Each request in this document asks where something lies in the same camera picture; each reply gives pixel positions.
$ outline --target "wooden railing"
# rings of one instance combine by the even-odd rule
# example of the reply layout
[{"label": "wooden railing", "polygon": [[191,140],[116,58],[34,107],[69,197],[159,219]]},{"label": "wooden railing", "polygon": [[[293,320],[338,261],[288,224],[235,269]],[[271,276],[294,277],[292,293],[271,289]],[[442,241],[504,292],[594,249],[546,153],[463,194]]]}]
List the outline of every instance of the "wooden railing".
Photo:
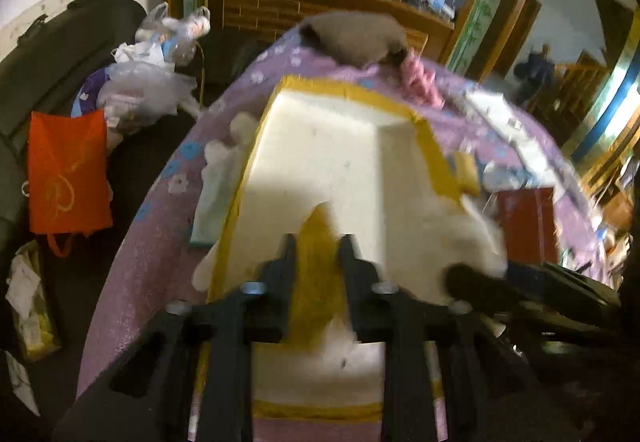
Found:
[{"label": "wooden railing", "polygon": [[553,84],[536,94],[527,110],[562,147],[587,116],[610,73],[587,52],[575,64],[556,64]]}]

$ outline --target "person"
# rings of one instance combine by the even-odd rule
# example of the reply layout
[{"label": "person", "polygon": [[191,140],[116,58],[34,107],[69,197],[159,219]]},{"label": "person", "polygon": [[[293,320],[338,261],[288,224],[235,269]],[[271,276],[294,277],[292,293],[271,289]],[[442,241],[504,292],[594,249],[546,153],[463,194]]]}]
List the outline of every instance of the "person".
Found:
[{"label": "person", "polygon": [[556,66],[549,60],[550,50],[551,47],[544,44],[541,52],[530,53],[527,62],[520,62],[513,69],[513,75],[522,81],[514,96],[514,104],[524,107],[540,89],[551,86]]}]

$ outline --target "brown book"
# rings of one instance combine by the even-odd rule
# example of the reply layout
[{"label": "brown book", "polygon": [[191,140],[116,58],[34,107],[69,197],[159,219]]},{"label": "brown book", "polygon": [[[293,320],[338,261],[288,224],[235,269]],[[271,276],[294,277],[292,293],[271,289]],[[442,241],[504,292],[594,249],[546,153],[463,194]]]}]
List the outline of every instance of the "brown book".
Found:
[{"label": "brown book", "polygon": [[553,188],[500,191],[497,202],[508,259],[526,265],[558,263]]}]

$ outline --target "silver bolt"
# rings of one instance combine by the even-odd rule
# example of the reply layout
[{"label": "silver bolt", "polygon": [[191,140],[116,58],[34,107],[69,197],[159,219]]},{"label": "silver bolt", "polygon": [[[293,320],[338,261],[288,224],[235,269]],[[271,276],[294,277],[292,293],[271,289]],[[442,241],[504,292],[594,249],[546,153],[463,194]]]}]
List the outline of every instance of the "silver bolt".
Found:
[{"label": "silver bolt", "polygon": [[389,295],[397,293],[400,289],[391,281],[379,281],[371,285],[371,290],[375,294]]},{"label": "silver bolt", "polygon": [[473,311],[473,307],[466,301],[453,301],[449,305],[449,311],[456,316],[463,316]]},{"label": "silver bolt", "polygon": [[267,285],[259,281],[247,281],[246,283],[242,283],[240,290],[243,294],[261,296],[267,292]]},{"label": "silver bolt", "polygon": [[188,304],[187,301],[171,301],[171,303],[166,306],[166,311],[174,316],[184,316],[191,312],[191,305]]}]

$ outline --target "black device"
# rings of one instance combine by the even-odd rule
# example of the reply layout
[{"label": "black device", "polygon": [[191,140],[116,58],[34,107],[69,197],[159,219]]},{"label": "black device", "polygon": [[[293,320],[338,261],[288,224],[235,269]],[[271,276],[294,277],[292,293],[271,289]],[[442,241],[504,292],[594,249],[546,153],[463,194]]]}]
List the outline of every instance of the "black device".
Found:
[{"label": "black device", "polygon": [[[449,441],[583,440],[534,370],[545,374],[549,339],[580,350],[618,346],[614,295],[556,266],[510,265],[501,281],[456,265],[446,284],[458,301],[443,307],[380,281],[351,236],[341,239],[337,262],[357,339],[385,343],[383,442],[438,439],[425,342],[438,354]],[[281,257],[264,264],[257,281],[208,305],[171,303],[79,397],[54,440],[185,440],[199,348],[210,341],[197,441],[251,442],[251,343],[286,336],[295,268],[296,241],[288,235]],[[500,317],[506,335],[496,338],[487,316]]]}]

